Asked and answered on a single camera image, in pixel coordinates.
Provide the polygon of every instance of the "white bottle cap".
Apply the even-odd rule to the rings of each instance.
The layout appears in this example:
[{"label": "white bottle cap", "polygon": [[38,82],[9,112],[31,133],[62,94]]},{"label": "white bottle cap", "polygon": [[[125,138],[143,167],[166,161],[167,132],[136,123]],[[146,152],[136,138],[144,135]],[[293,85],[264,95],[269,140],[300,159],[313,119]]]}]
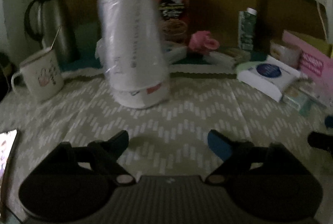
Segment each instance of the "white bottle cap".
[{"label": "white bottle cap", "polygon": [[252,15],[257,15],[257,11],[252,8],[247,8],[246,11]]}]

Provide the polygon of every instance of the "pink object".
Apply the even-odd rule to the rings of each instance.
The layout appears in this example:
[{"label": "pink object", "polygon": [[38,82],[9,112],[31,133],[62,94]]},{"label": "pink object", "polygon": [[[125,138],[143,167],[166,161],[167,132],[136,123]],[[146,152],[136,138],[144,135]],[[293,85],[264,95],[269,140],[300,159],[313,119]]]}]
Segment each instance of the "pink object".
[{"label": "pink object", "polygon": [[219,42],[210,37],[210,31],[197,31],[192,34],[189,41],[189,49],[193,52],[206,55],[211,50],[216,50],[220,46]]},{"label": "pink object", "polygon": [[283,33],[282,40],[302,49],[301,72],[333,95],[333,59],[286,30]]}]

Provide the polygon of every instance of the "wet wipes package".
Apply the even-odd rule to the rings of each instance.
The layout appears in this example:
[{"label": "wet wipes package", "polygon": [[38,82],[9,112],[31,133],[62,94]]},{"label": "wet wipes package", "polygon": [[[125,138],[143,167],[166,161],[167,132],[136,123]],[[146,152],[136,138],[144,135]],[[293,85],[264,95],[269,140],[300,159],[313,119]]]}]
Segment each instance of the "wet wipes package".
[{"label": "wet wipes package", "polygon": [[237,79],[279,102],[283,92],[300,75],[296,69],[268,56],[263,63],[239,72]]}]

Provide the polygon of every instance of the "red coffee package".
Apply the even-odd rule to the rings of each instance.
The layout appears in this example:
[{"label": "red coffee package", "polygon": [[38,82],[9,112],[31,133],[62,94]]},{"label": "red coffee package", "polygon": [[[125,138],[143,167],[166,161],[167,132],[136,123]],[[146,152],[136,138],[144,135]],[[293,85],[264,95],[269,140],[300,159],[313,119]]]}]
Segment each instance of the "red coffee package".
[{"label": "red coffee package", "polygon": [[158,4],[165,39],[183,42],[187,37],[189,0],[158,0]]}]

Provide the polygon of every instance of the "patterned tablecloth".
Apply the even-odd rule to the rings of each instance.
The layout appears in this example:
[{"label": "patterned tablecloth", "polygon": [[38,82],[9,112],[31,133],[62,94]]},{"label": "patterned tablecloth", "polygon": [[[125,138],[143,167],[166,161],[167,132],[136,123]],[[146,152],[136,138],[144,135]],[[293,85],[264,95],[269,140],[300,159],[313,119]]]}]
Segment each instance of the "patterned tablecloth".
[{"label": "patterned tablecloth", "polygon": [[210,129],[258,146],[282,142],[315,175],[333,174],[330,155],[307,144],[313,129],[325,131],[319,107],[314,105],[304,118],[237,80],[174,78],[170,100],[144,110],[115,103],[101,75],[67,80],[58,95],[42,104],[24,88],[20,93],[0,103],[0,130],[22,132],[7,201],[21,220],[26,216],[19,185],[59,142],[85,146],[123,129],[130,143],[119,163],[137,179],[142,174],[205,177],[221,164],[207,146]]}]

